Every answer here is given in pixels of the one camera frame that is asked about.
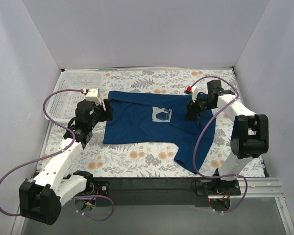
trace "plastic basket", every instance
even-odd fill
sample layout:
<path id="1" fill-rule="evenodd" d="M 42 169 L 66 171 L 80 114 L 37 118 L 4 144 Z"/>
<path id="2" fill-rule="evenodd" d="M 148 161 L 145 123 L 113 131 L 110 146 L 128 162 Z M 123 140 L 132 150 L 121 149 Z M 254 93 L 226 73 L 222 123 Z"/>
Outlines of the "plastic basket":
<path id="1" fill-rule="evenodd" d="M 53 92 L 63 89 L 101 89 L 102 82 L 103 74 L 101 72 L 87 70 L 64 71 L 61 73 Z M 55 121 L 67 123 L 71 118 L 75 117 L 76 105 L 83 99 L 85 99 L 85 95 L 79 92 L 56 94 L 49 101 L 47 113 Z"/>

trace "table surface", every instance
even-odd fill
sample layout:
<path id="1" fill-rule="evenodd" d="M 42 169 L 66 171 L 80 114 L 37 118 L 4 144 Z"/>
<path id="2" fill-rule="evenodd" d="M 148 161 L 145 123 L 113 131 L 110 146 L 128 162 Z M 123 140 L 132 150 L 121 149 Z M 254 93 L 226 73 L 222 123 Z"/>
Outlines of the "table surface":
<path id="1" fill-rule="evenodd" d="M 184 89 L 200 77 L 220 76 L 238 88 L 232 70 L 112 70 L 105 71 L 100 98 L 108 97 L 109 91 L 133 93 L 184 94 Z M 204 79 L 197 86 L 207 93 Z M 230 87 L 222 84 L 225 90 Z M 204 175 L 212 175 L 229 155 L 233 123 L 225 113 L 216 121 L 214 142 L 200 168 Z M 178 150 L 173 143 L 144 142 L 120 145 L 102 144 L 105 122 L 100 122 L 93 130 L 93 138 L 84 151 L 75 159 L 67 174 L 76 170 L 86 170 L 94 177 L 196 177 L 178 165 L 173 159 Z M 50 125 L 44 155 L 57 150 L 65 131 Z M 37 165 L 44 168 L 49 159 Z M 254 159 L 242 171 L 247 177 L 263 177 L 264 171 L 259 159 Z"/>

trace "t-shirt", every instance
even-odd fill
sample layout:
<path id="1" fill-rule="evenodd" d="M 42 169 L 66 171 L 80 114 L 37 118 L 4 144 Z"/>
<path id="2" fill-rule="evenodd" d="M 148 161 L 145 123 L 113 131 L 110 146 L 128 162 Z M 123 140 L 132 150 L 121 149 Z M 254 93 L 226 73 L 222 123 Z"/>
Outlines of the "t-shirt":
<path id="1" fill-rule="evenodd" d="M 206 111 L 197 121 L 185 121 L 190 100 L 190 95 L 110 92 L 113 120 L 107 121 L 103 143 L 175 143 L 178 152 L 174 160 L 196 173 L 192 163 L 194 147 L 202 129 L 213 115 L 211 111 Z M 215 128 L 214 120 L 199 143 L 197 168 L 201 167 L 207 156 Z"/>

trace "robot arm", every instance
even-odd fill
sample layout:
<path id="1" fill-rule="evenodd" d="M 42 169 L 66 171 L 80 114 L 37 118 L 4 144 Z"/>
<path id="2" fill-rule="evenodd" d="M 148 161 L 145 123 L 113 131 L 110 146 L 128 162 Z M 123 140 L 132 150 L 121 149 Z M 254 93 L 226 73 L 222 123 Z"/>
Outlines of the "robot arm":
<path id="1" fill-rule="evenodd" d="M 86 98 L 77 104 L 75 117 L 68 123 L 68 128 L 75 133 L 73 145 L 53 157 L 34 179 L 24 181 L 20 186 L 20 211 L 23 217 L 51 225 L 57 220 L 65 203 L 80 192 L 88 194 L 93 190 L 90 182 L 93 175 L 86 171 L 77 171 L 63 181 L 72 162 L 92 138 L 95 125 L 113 118 L 108 100 L 104 100 L 104 110 L 98 89 L 83 91 Z M 71 133 L 67 131 L 59 150 L 68 146 L 72 139 Z"/>
<path id="2" fill-rule="evenodd" d="M 196 120 L 206 110 L 221 109 L 235 99 L 232 91 L 223 90 L 219 80 L 208 82 L 207 87 L 208 95 L 200 95 L 195 86 L 187 88 L 186 93 L 192 93 L 192 100 L 188 104 L 186 120 Z M 239 175 L 250 161 L 268 151 L 268 118 L 266 115 L 255 114 L 237 100 L 230 104 L 224 112 L 233 122 L 232 151 L 214 175 Z M 223 177 L 221 181 L 233 182 L 236 179 L 237 176 Z"/>

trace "white wall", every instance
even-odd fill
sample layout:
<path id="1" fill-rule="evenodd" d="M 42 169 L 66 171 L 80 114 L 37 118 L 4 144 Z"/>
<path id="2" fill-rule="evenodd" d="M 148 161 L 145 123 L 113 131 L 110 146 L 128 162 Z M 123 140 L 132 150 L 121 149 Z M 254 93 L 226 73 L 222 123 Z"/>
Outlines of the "white wall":
<path id="1" fill-rule="evenodd" d="M 0 0 L 0 178 L 11 168 L 38 158 L 46 133 L 44 98 L 60 70 L 21 0 Z M 0 188 L 0 204 L 17 212 L 18 190 L 31 165 L 13 173 Z M 0 235 L 14 217 L 0 213 Z"/>
<path id="2" fill-rule="evenodd" d="M 264 160 L 294 223 L 294 0 L 271 0 L 236 65 L 245 104 L 269 117 Z"/>
<path id="3" fill-rule="evenodd" d="M 23 0 L 60 68 L 235 65 L 269 0 Z"/>

